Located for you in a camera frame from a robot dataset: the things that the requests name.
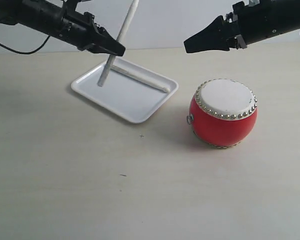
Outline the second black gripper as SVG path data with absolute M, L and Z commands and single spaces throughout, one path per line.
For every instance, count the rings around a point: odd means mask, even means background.
M 250 0 L 232 5 L 206 28 L 187 38 L 186 53 L 245 49 L 250 44 L 300 31 L 300 0 Z

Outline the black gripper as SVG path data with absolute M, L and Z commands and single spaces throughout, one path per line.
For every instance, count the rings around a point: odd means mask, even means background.
M 52 29 L 55 36 L 79 51 L 122 57 L 126 48 L 107 30 L 95 22 L 90 12 L 76 11 L 79 0 L 64 0 L 53 15 Z

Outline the second grey robot arm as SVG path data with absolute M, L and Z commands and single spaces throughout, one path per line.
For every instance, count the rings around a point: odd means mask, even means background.
M 186 53 L 246 49 L 249 45 L 300 30 L 300 0 L 251 0 L 233 4 L 207 27 L 183 42 Z

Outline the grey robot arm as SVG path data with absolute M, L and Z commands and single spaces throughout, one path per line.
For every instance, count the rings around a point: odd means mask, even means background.
M 47 0 L 0 0 L 0 24 L 23 25 L 76 47 L 79 51 L 121 57 L 126 48 L 95 22 L 90 12 L 77 12 L 79 1 L 61 6 Z

